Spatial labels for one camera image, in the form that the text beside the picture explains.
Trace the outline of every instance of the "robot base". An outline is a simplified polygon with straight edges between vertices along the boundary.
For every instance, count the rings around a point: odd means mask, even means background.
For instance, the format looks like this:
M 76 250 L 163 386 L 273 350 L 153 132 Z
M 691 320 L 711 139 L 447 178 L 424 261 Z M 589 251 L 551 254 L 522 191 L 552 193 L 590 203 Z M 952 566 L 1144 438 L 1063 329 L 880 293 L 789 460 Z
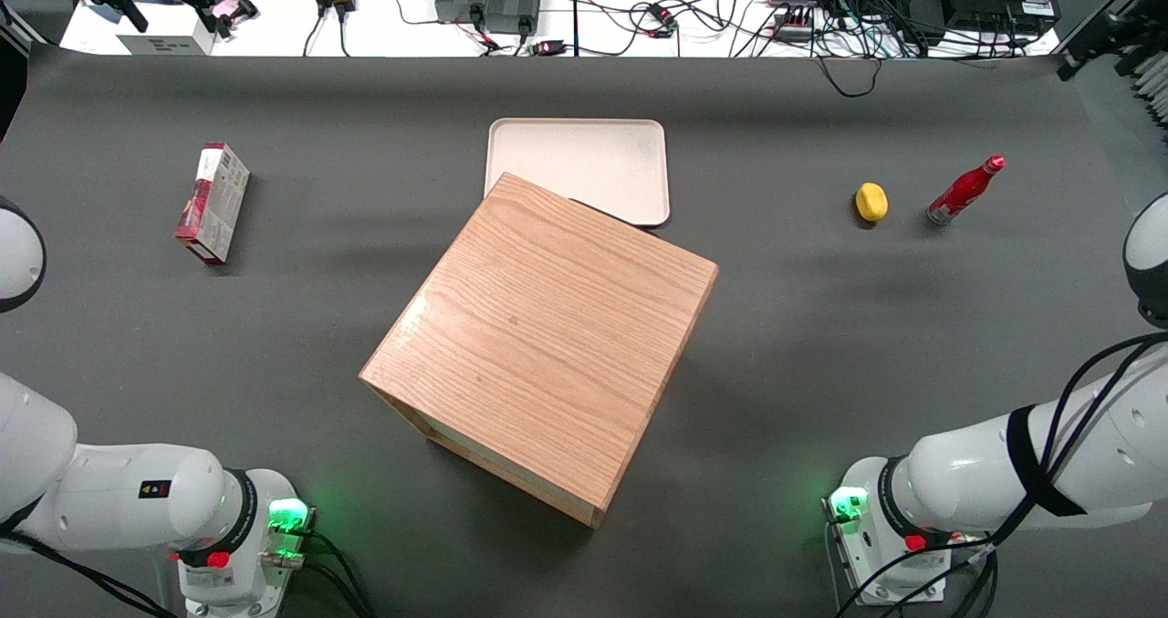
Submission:
M 904 539 L 889 525 L 884 511 L 877 500 L 877 479 L 881 470 L 888 463 L 887 457 L 865 457 L 848 468 L 843 475 L 840 493 L 863 489 L 863 499 L 855 505 L 858 516 L 849 522 L 833 525 L 836 535 L 837 551 L 853 590 L 867 582 L 872 572 L 880 570 L 894 560 L 908 554 Z M 826 502 L 828 519 L 834 520 L 835 513 L 830 502 Z M 922 554 L 896 565 L 881 578 L 868 584 L 856 604 L 888 605 L 895 604 L 913 592 L 922 584 L 940 575 L 950 568 L 948 550 Z M 945 599 L 945 579 L 931 585 L 925 592 L 918 593 L 909 603 L 941 602 Z
M 267 506 L 274 500 L 296 498 L 296 489 L 292 481 L 271 470 L 249 470 L 248 478 L 256 486 L 256 521 L 243 544 L 231 554 L 231 567 L 214 570 L 189 568 L 179 562 L 179 581 L 189 616 L 272 618 L 284 603 L 292 570 L 262 564 L 260 555 L 279 550 L 301 551 L 304 539 L 277 533 L 267 523 Z M 255 565 L 255 569 L 246 570 L 246 565 Z M 236 590 L 235 584 L 239 584 L 242 590 Z

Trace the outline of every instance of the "wood grain surface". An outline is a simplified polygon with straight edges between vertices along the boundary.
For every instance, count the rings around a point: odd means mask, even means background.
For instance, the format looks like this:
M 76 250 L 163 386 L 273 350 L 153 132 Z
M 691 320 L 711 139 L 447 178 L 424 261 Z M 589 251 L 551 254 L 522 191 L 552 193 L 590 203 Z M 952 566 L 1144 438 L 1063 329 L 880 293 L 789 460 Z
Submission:
M 595 527 L 717 273 L 503 174 L 360 377 L 427 437 Z M 577 499 L 591 516 L 563 506 Z

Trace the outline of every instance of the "plastic tray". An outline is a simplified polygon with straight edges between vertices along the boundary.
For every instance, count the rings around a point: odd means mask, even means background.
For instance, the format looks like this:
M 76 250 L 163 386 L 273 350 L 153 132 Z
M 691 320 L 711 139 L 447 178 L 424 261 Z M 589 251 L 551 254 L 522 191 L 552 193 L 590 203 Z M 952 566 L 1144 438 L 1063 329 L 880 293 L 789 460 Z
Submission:
M 498 119 L 487 143 L 489 193 L 502 173 L 640 227 L 669 217 L 665 129 L 647 119 Z

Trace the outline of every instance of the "red bottle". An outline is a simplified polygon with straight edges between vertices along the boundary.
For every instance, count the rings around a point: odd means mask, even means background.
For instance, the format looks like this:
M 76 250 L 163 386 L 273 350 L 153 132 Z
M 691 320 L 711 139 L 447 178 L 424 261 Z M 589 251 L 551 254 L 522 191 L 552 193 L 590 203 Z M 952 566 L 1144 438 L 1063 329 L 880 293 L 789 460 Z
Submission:
M 936 199 L 932 206 L 929 206 L 929 218 L 937 225 L 948 225 L 955 215 L 961 214 L 961 210 L 976 201 L 978 196 L 981 196 L 981 193 L 988 188 L 990 178 L 1004 168 L 1004 157 L 993 155 L 986 160 L 985 165 L 961 174 L 945 190 L 945 194 L 940 194 L 940 197 Z

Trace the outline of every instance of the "gray table surface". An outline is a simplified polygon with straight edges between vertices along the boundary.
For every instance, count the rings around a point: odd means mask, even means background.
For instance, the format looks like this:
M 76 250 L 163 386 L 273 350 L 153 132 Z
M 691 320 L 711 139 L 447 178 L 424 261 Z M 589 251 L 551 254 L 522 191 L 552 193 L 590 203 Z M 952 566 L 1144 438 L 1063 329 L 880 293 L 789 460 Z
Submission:
M 857 90 L 872 65 L 832 69 Z M 67 407 L 82 442 L 284 472 L 383 616 L 828 617 L 819 498 L 847 465 L 1048 401 L 1147 329 L 1120 264 L 1131 211 L 1050 61 L 889 62 L 878 81 L 846 99 L 809 61 L 39 48 L 0 193 L 44 231 L 48 276 L 0 319 L 0 369 Z M 659 234 L 722 268 L 596 533 L 427 444 L 356 377 L 481 197 L 503 116 L 659 119 Z M 208 140 L 257 178 L 221 270 L 172 239 Z M 923 207 L 990 152 L 1009 160 L 992 190 L 925 227 Z M 861 181 L 891 201 L 872 230 L 849 207 Z M 993 614 L 1159 616 L 1166 546 L 1160 508 L 1018 534 Z M 145 553 L 78 558 L 153 588 Z M 0 558 L 0 607 L 131 614 L 25 556 Z M 341 614 L 311 578 L 285 613 Z

